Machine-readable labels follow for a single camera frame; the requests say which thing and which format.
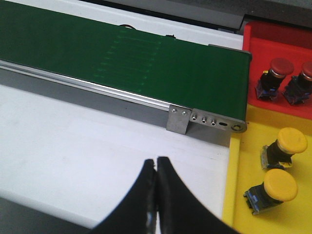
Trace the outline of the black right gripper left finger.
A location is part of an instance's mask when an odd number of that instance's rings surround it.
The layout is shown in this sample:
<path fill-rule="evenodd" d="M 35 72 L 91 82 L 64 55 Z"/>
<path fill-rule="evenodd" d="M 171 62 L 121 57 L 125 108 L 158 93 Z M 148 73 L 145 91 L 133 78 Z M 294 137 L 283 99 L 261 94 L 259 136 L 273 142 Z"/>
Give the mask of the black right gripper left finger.
<path fill-rule="evenodd" d="M 156 219 L 156 171 L 147 159 L 126 196 L 90 233 L 154 234 Z"/>

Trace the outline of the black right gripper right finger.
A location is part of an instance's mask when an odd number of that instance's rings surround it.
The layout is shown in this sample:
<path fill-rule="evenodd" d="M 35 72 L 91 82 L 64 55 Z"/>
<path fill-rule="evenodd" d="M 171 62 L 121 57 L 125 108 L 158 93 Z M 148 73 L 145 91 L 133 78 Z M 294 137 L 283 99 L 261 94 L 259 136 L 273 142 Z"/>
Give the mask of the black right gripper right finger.
<path fill-rule="evenodd" d="M 157 159 L 157 202 L 162 234 L 236 234 L 192 194 L 168 157 Z"/>

